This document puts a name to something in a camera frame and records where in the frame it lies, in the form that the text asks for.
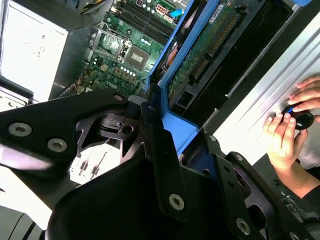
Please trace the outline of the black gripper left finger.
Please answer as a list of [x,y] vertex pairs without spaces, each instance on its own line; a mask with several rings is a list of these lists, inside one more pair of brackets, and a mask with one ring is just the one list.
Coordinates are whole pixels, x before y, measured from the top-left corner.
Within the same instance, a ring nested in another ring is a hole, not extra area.
[[23,182],[27,189],[18,189],[24,203],[10,207],[37,223],[47,223],[55,205],[47,193],[40,193],[41,187],[59,184],[77,154],[110,139],[128,145],[122,152],[124,161],[144,148],[155,171],[159,209],[186,222],[186,187],[161,113],[147,100],[126,98],[111,88],[1,112],[0,163],[27,173]]

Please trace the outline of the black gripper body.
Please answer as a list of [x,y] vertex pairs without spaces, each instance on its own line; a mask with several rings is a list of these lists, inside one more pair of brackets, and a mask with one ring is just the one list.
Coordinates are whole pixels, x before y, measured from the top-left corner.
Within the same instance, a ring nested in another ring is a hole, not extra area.
[[131,160],[72,190],[56,205],[48,240],[234,240],[218,187],[183,167],[187,222],[160,211],[152,165]]

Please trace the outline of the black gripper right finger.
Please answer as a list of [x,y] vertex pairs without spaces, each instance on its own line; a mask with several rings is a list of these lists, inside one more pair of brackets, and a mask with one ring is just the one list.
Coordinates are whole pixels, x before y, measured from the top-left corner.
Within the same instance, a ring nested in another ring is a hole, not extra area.
[[212,178],[219,186],[224,216],[234,239],[313,239],[241,154],[230,152],[223,158],[218,140],[209,134],[204,137],[213,158]]

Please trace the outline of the person left hand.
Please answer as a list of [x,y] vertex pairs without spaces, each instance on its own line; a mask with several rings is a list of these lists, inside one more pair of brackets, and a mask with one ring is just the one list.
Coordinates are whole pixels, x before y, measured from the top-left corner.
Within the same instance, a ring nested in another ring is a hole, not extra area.
[[263,126],[267,155],[276,170],[288,170],[298,159],[308,137],[308,131],[296,131],[296,119],[289,113],[269,117]]

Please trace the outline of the person right hand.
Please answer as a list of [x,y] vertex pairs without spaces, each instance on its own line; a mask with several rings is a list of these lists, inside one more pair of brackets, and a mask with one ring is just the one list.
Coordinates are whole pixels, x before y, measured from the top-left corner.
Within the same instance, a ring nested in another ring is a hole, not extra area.
[[288,99],[290,106],[295,105],[294,112],[313,110],[320,107],[320,76],[306,78],[296,85],[297,91]]

